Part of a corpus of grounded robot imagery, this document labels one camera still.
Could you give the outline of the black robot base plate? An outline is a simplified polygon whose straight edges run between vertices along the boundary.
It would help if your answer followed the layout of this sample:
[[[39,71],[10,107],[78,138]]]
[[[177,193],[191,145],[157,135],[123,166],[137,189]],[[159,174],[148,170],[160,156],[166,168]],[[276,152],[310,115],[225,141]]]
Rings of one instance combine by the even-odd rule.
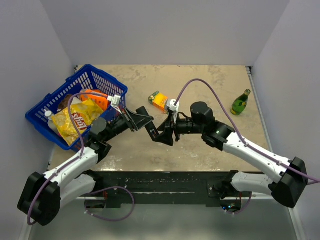
[[[236,212],[244,206],[248,192],[219,190],[228,172],[93,171],[98,203],[89,208],[120,208],[123,205],[202,205]]]

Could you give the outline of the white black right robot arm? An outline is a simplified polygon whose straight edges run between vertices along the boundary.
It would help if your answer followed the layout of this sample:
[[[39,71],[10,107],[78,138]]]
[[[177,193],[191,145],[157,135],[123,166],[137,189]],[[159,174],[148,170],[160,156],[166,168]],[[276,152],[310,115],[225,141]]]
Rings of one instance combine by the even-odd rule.
[[[236,156],[261,171],[260,174],[230,171],[212,186],[221,199],[240,192],[253,192],[272,196],[288,208],[296,206],[309,182],[302,159],[281,157],[244,139],[234,128],[216,120],[205,102],[193,103],[191,116],[185,118],[179,118],[179,103],[175,99],[167,100],[164,108],[168,117],[158,127],[161,133],[155,138],[156,142],[172,146],[181,135],[200,134],[208,146]]]

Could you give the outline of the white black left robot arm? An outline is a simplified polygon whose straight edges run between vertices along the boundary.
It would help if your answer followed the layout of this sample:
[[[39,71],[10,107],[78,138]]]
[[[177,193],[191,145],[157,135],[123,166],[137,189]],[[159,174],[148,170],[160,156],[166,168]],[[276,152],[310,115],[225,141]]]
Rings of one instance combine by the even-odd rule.
[[[108,155],[112,148],[109,140],[126,130],[137,132],[148,128],[153,120],[144,106],[135,112],[124,108],[111,122],[103,117],[94,120],[88,139],[78,153],[52,170],[42,174],[34,172],[28,177],[17,204],[18,210],[26,214],[27,224],[46,226],[64,205],[77,197],[85,194],[99,196],[104,184],[85,171]]]

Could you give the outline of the black remote control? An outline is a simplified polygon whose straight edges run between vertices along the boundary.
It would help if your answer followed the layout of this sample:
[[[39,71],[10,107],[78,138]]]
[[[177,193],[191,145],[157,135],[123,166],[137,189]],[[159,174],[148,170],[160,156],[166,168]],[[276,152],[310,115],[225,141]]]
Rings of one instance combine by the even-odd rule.
[[[152,121],[145,126],[145,129],[147,130],[151,140],[153,142],[158,142],[159,132]]]

